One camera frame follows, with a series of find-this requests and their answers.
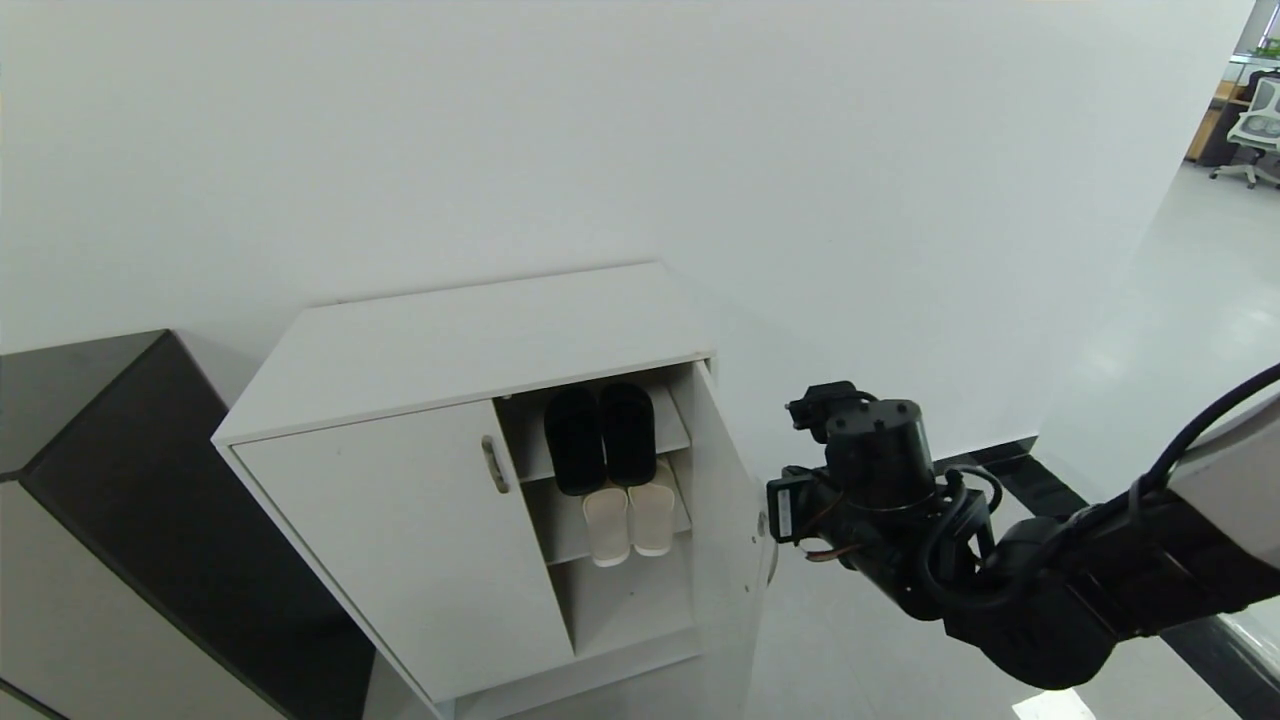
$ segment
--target desk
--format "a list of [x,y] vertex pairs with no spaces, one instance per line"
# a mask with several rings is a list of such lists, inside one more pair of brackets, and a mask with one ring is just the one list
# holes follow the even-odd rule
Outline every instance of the desk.
[[1187,160],[1201,165],[1221,165],[1229,163],[1235,152],[1234,143],[1226,142],[1226,133],[1235,126],[1240,113],[1249,106],[1248,100],[1236,97],[1244,86],[1236,81],[1224,79],[1217,83],[1213,97],[1201,124],[1192,137],[1192,143],[1187,149]]

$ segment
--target white wall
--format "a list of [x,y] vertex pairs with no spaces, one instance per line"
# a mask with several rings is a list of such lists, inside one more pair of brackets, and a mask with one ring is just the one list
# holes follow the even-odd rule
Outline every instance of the white wall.
[[837,378],[1010,439],[1251,8],[8,6],[4,347],[174,327],[234,400],[307,305],[662,258],[762,474]]

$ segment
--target cabinet top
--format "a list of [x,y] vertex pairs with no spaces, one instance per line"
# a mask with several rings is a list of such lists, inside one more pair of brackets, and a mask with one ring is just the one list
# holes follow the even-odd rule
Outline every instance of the cabinet top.
[[686,363],[712,343],[658,263],[305,310],[214,434],[251,442]]
[[0,478],[27,468],[164,331],[0,356]]

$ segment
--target black slipper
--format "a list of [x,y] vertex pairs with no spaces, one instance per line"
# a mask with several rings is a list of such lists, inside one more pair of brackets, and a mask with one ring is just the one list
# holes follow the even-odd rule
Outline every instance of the black slipper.
[[609,461],[609,479],[622,487],[641,486],[658,470],[653,400],[631,383],[600,392],[600,429]]
[[579,496],[604,487],[600,416],[591,391],[575,386],[553,397],[543,414],[543,432],[561,492]]

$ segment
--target slipper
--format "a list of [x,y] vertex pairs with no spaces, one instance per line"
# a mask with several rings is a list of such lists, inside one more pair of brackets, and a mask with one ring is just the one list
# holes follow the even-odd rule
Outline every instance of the slipper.
[[627,493],[622,488],[598,489],[584,497],[582,515],[586,518],[586,543],[591,548],[593,562],[612,568],[631,555]]
[[600,392],[600,434],[609,479],[622,487],[639,486],[657,471],[653,400],[631,383],[614,383]]
[[575,386],[557,393],[543,414],[543,432],[561,492],[581,496],[604,487],[600,415],[591,391]]
[[652,483],[627,488],[631,501],[631,544],[645,557],[671,552],[676,524],[676,475],[666,460],[657,464]]

